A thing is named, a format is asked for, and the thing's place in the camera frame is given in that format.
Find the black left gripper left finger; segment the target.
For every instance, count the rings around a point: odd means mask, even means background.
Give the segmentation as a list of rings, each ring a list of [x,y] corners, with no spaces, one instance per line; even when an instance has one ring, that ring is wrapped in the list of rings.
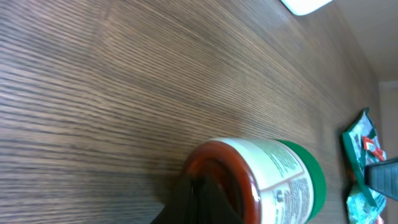
[[[194,194],[195,181],[190,175],[181,177],[172,191],[170,200],[151,224],[198,223],[198,200]]]

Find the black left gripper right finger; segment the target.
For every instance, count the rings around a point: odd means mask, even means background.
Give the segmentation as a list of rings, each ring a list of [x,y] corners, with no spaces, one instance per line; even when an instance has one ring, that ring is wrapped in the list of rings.
[[[243,224],[218,184],[211,177],[197,183],[197,216],[199,224]]]

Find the small jar green lid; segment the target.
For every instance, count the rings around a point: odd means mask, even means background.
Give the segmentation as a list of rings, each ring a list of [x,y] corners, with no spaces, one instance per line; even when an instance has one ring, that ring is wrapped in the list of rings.
[[[210,139],[188,156],[183,173],[214,178],[244,223],[306,223],[327,196],[316,158],[287,140]]]

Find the green 3M gloves pack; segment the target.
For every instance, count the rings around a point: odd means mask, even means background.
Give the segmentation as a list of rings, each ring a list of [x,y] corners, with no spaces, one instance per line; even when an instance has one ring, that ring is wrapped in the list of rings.
[[[349,163],[353,170],[359,189],[368,201],[370,206],[378,207],[376,198],[380,193],[376,193],[365,184],[364,169],[368,164],[379,162],[379,159],[370,152],[366,152],[364,148],[363,137],[367,137],[375,142],[376,146],[380,146],[377,129],[369,116],[370,108],[364,108],[356,118],[356,120],[343,131],[342,140]]]

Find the red Nescafe coffee stick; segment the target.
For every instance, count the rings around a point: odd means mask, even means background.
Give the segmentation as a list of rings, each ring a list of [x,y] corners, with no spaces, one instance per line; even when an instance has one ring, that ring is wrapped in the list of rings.
[[[366,136],[362,137],[363,147],[378,161],[385,161],[387,159],[386,153],[381,149],[378,137],[375,136],[372,139]]]

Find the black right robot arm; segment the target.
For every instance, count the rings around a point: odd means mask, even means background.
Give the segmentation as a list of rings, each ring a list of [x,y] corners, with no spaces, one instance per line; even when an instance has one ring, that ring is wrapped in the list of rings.
[[[397,201],[397,158],[367,165],[364,181],[370,189]]]

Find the white barcode scanner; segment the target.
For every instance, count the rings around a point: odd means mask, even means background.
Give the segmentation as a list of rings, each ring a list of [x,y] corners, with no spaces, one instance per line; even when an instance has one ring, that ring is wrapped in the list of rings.
[[[294,15],[304,16],[310,14],[333,0],[280,0],[281,3]]]

